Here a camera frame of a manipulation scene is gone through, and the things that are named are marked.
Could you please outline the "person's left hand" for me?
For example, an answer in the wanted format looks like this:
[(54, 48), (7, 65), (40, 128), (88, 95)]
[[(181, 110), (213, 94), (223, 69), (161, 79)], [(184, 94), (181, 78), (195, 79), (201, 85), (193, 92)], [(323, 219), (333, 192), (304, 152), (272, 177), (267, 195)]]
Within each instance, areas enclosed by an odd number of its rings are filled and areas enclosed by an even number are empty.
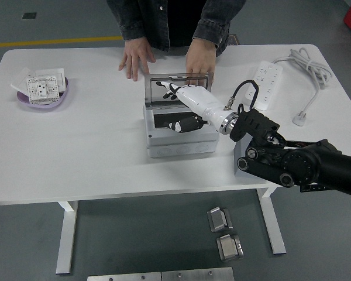
[(187, 73), (213, 73), (216, 66), (216, 46), (205, 39), (194, 38), (186, 54)]

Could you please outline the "person's right hand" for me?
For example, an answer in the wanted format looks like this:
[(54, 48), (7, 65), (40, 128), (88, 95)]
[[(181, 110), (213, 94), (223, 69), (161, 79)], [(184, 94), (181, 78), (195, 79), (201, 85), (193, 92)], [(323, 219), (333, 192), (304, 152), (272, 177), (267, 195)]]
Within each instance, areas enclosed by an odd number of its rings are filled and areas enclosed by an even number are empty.
[(138, 39), (127, 40), (125, 42), (123, 57), (118, 70), (121, 71), (126, 68), (126, 78), (137, 81), (140, 65), (142, 65), (145, 74), (150, 73), (148, 62), (155, 63), (156, 58), (147, 38), (141, 37)]

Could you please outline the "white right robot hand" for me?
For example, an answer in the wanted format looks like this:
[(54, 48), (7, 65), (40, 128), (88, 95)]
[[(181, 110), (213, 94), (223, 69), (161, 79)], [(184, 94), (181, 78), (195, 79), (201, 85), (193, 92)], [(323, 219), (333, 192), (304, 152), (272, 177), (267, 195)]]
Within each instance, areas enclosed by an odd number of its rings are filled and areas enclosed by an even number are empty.
[(202, 86), (184, 85), (158, 81), (158, 86), (167, 89), (164, 98), (178, 98), (194, 114), (189, 118), (180, 118), (166, 123), (166, 127), (178, 133), (195, 131), (209, 122), (223, 135), (231, 133), (238, 115), (226, 109), (214, 95)]

